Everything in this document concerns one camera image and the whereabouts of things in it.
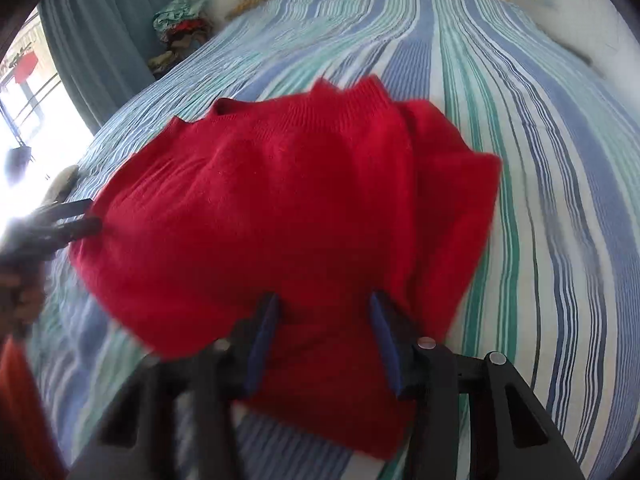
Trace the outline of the left hand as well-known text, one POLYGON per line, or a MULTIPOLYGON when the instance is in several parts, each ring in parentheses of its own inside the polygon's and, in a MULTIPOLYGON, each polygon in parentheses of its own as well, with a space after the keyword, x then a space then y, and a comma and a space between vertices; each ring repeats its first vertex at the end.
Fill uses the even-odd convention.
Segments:
POLYGON ((1 339, 22 338, 42 312, 47 263, 42 259, 1 258, 1 339))

